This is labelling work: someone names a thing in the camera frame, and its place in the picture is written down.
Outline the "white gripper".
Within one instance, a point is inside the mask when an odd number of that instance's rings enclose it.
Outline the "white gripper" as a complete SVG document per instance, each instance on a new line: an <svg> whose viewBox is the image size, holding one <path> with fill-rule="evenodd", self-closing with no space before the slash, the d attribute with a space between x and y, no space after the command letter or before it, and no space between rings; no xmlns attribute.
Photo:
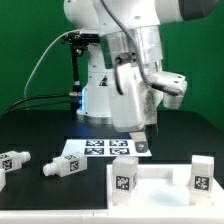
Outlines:
<svg viewBox="0 0 224 224"><path fill-rule="evenodd" d="M138 153L147 152L147 138L145 132L140 130L157 123L157 107L163 99L163 93L146 86L138 69L130 64L115 68L109 86L113 126L118 132L131 132Z"/></svg>

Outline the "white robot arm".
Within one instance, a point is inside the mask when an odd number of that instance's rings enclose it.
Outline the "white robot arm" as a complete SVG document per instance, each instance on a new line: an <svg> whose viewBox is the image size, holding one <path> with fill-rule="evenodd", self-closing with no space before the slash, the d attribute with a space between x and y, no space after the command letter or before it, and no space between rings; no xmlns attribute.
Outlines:
<svg viewBox="0 0 224 224"><path fill-rule="evenodd" d="M128 133L139 153L158 132L157 107L180 107L183 75L162 68L159 26L207 17L219 0L64 0L78 30L69 39L89 52L77 115Z"/></svg>

